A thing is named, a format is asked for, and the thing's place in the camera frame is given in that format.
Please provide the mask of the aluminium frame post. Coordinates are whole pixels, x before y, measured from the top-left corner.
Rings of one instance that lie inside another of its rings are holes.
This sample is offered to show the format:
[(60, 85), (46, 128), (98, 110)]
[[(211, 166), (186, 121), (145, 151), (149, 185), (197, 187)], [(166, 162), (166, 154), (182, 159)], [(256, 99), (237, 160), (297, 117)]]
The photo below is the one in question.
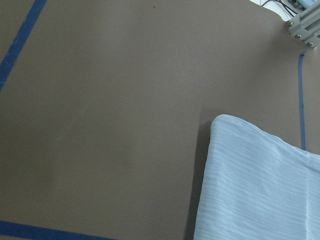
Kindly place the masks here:
[(301, 10), (286, 23), (288, 33), (309, 48), (320, 45), (320, 1)]

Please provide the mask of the light blue button shirt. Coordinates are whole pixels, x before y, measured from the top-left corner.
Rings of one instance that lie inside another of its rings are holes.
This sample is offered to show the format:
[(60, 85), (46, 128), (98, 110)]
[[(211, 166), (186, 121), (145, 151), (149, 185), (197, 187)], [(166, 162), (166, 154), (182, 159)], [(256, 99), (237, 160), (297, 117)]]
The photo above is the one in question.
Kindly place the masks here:
[(196, 240), (317, 240), (320, 157), (235, 116), (217, 116)]

